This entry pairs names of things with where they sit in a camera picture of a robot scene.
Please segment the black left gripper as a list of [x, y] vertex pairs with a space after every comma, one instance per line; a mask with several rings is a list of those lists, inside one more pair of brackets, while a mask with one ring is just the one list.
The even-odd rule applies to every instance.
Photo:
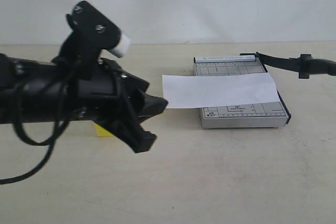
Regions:
[[146, 94], [149, 82], [114, 60], [80, 64], [76, 69], [76, 120], [95, 121], [135, 153], [151, 149], [157, 136], [140, 123], [162, 114], [168, 101]]

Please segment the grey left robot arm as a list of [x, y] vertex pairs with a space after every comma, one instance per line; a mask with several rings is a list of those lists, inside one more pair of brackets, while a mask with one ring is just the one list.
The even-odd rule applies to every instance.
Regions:
[[14, 94], [23, 84], [19, 99], [24, 123], [53, 121], [58, 93], [62, 92], [62, 116], [72, 121], [93, 121], [135, 153], [148, 151], [156, 135], [141, 124], [163, 113], [168, 102], [147, 94], [149, 83], [124, 71], [114, 60], [105, 58], [93, 64], [91, 71], [90, 79], [74, 76], [61, 88], [69, 69], [1, 55], [1, 123], [12, 122]]

